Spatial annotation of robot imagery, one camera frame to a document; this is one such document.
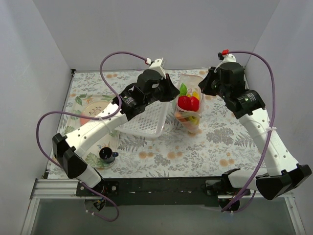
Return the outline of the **yellow banana bunch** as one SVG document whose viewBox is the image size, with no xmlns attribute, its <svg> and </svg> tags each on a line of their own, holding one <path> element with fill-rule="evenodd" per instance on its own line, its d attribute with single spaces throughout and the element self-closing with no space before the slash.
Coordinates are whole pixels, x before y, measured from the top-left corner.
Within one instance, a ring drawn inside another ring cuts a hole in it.
<svg viewBox="0 0 313 235">
<path fill-rule="evenodd" d="M 200 96 L 199 96 L 199 94 L 197 92 L 187 93 L 187 96 L 188 97 L 194 97 L 194 98 L 196 98 L 198 100 L 200 99 Z"/>
</svg>

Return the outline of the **green cucumber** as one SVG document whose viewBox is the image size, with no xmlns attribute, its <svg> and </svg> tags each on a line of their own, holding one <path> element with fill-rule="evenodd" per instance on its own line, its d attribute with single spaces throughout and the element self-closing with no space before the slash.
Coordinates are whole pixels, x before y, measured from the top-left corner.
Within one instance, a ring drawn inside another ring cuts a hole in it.
<svg viewBox="0 0 313 235">
<path fill-rule="evenodd" d="M 180 96 L 186 96 L 187 95 L 187 86 L 184 83 L 181 83 L 179 88 Z"/>
</svg>

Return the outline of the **red strawberry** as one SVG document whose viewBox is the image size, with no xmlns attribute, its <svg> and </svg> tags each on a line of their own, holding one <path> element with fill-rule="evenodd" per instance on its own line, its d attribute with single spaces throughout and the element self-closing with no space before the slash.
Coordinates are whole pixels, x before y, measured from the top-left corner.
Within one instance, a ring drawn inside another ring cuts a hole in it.
<svg viewBox="0 0 313 235">
<path fill-rule="evenodd" d="M 186 111 L 192 110 L 191 99 L 188 96 L 185 96 L 185 95 L 180 96 L 178 98 L 177 105 L 183 110 L 186 110 Z"/>
</svg>

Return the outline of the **red apple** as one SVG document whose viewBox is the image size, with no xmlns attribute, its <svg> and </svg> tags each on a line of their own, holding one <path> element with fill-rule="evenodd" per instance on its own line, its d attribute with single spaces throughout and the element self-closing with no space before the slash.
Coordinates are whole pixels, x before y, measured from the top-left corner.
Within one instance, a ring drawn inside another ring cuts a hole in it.
<svg viewBox="0 0 313 235">
<path fill-rule="evenodd" d="M 199 107 L 200 107 L 200 101 L 194 96 L 189 97 L 189 99 L 190 99 L 190 103 L 191 103 L 190 104 L 190 110 L 197 112 L 199 110 Z"/>
</svg>

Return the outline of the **clear zip top bag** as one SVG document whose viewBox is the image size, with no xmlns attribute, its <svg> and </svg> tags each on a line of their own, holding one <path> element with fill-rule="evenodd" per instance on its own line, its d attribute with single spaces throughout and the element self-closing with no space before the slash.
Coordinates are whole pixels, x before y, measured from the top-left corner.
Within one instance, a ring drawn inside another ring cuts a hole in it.
<svg viewBox="0 0 313 235">
<path fill-rule="evenodd" d="M 201 120 L 201 113 L 204 108 L 204 99 L 203 99 L 203 93 L 201 92 L 200 88 L 198 87 L 198 84 L 203 80 L 202 77 L 197 76 L 197 75 L 189 75 L 189 74 L 182 74 L 180 76 L 177 88 L 179 90 L 181 83 L 184 83 L 187 86 L 187 93 L 192 93 L 192 92 L 197 92 L 200 96 L 200 107 L 197 112 L 194 111 L 186 111 L 181 109 L 177 105 L 178 97 L 175 99 L 175 112 L 179 111 L 182 113 L 182 115 L 186 118 L 188 118 L 188 122 L 179 122 L 182 124 L 182 126 L 190 133 L 195 134 L 199 130 L 199 123 Z"/>
</svg>

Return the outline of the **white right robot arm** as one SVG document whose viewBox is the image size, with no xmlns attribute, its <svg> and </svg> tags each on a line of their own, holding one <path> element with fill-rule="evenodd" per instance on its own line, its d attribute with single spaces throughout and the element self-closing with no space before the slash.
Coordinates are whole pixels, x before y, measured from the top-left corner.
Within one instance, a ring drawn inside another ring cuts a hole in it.
<svg viewBox="0 0 313 235">
<path fill-rule="evenodd" d="M 247 173 L 240 168 L 221 176 L 213 186 L 226 194 L 234 194 L 239 188 L 252 189 L 272 200 L 297 188 L 312 174 L 307 164 L 300 164 L 288 151 L 271 121 L 259 94 L 246 88 L 244 68 L 237 62 L 226 62 L 211 67 L 205 79 L 199 83 L 205 95 L 219 96 L 245 127 L 261 152 L 261 162 L 266 170 L 256 168 L 257 173 Z"/>
</svg>

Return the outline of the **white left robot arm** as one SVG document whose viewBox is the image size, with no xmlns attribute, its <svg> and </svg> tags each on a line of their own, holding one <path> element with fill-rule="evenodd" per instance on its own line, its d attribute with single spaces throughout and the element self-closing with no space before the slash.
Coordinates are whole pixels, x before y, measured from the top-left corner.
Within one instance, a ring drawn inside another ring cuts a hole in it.
<svg viewBox="0 0 313 235">
<path fill-rule="evenodd" d="M 179 95 L 169 74 L 162 76 L 155 70 L 145 70 L 135 83 L 129 84 L 94 120 L 62 136 L 52 138 L 53 155 L 67 177 L 87 186 L 94 196 L 104 190 L 102 176 L 83 160 L 83 156 L 97 141 L 113 129 L 143 113 L 156 102 L 169 102 Z"/>
</svg>

